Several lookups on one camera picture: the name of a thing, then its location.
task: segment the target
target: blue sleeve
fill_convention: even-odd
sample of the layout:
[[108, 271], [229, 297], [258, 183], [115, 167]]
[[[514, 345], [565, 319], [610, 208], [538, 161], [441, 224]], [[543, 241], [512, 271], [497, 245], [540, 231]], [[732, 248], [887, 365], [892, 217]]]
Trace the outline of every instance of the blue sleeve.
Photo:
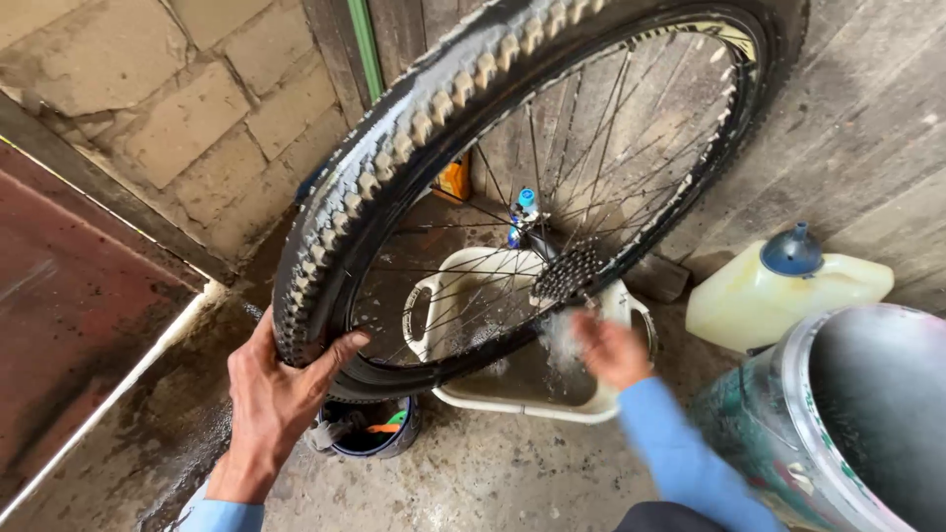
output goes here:
[[204, 499], [194, 505], [181, 532], [259, 532], [263, 529], [263, 505], [242, 505]]
[[784, 525], [703, 442], [657, 377], [619, 396], [621, 423], [664, 501], [687, 506], [728, 532], [783, 532]]

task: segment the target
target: man's left hand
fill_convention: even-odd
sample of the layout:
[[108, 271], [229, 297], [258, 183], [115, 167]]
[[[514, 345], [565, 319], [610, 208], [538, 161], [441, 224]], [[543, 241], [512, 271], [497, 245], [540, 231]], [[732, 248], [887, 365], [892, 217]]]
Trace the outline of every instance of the man's left hand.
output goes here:
[[272, 306], [250, 340], [227, 359], [233, 435], [210, 476], [206, 499], [261, 505], [292, 447], [315, 418], [332, 378], [368, 344], [354, 331], [305, 369], [276, 360]]

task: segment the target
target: red metal door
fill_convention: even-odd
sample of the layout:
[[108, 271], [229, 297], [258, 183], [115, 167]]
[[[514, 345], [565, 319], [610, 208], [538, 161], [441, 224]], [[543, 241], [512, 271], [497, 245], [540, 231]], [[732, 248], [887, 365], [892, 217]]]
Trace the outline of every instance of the red metal door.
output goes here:
[[203, 282], [0, 139], [0, 507]]

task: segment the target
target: concrete wall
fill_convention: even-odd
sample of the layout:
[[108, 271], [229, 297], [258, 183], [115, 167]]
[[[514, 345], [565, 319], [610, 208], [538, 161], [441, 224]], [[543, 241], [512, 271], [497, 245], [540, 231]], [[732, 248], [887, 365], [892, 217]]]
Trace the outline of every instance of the concrete wall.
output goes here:
[[0, 89], [231, 268], [347, 132], [299, 0], [0, 12]]

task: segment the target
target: hand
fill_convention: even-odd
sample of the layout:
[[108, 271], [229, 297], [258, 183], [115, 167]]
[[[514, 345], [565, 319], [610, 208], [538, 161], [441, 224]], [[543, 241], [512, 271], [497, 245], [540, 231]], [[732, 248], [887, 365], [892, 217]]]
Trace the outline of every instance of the hand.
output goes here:
[[349, 332], [305, 369], [276, 360], [272, 306], [253, 336], [227, 359], [233, 431], [210, 475], [206, 499], [261, 505], [292, 447], [319, 412], [336, 373], [368, 344]]
[[647, 345], [631, 328], [577, 311], [571, 317], [571, 331], [585, 348], [582, 357], [588, 373], [605, 383], [625, 390], [654, 377]]

